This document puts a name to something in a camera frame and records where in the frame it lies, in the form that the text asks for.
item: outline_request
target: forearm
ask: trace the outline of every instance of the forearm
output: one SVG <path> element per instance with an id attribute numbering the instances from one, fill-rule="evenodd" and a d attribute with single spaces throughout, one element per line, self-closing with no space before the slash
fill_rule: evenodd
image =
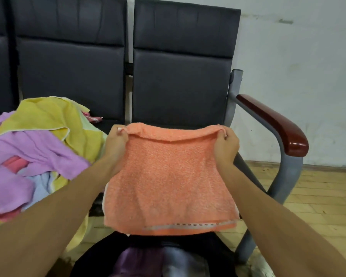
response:
<path id="1" fill-rule="evenodd" d="M 309 225 L 262 192 L 235 166 L 224 165 L 218 170 L 277 277 L 346 276 L 346 260 Z"/>
<path id="2" fill-rule="evenodd" d="M 45 276 L 113 176 L 100 159 L 69 184 L 0 226 L 0 276 Z"/>

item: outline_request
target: yellow towel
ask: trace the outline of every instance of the yellow towel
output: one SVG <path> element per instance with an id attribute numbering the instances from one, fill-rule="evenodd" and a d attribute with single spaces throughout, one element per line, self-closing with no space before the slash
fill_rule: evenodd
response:
<path id="1" fill-rule="evenodd" d="M 82 112 L 90 110 L 65 97 L 39 97 L 23 100 L 16 112 L 0 126 L 0 135 L 10 131 L 50 130 L 76 154 L 90 163 L 102 153 L 106 134 L 94 127 Z M 68 183 L 59 176 L 53 181 L 52 189 L 57 191 Z M 88 215 L 69 242 L 66 251 L 76 247 L 86 233 Z"/>

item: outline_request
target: white wall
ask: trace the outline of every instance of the white wall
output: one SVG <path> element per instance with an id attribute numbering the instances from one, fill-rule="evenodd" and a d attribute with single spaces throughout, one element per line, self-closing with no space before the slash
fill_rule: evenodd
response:
<path id="1" fill-rule="evenodd" d="M 169 0 L 242 10 L 232 67 L 240 93 L 306 134 L 306 164 L 346 167 L 346 0 Z M 134 0 L 128 0 L 133 42 Z M 232 128 L 247 160 L 280 161 L 275 137 L 240 107 Z"/>

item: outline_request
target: baseboard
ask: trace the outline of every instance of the baseboard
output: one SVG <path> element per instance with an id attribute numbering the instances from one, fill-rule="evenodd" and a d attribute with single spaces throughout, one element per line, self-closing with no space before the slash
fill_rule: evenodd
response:
<path id="1" fill-rule="evenodd" d="M 275 162 L 253 161 L 253 160 L 247 160 L 245 162 L 247 163 L 247 165 L 253 166 L 253 167 L 279 168 L 279 163 L 275 163 Z M 304 164 L 303 169 L 313 170 L 313 171 L 346 173 L 346 167 Z"/>

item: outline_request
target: orange towel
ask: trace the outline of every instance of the orange towel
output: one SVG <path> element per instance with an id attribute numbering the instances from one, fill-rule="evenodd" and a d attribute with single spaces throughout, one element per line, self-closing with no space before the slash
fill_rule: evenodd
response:
<path id="1" fill-rule="evenodd" d="M 214 160 L 220 125 L 127 126 L 124 166 L 104 194 L 105 225 L 122 233 L 186 235 L 233 228 L 238 209 Z"/>

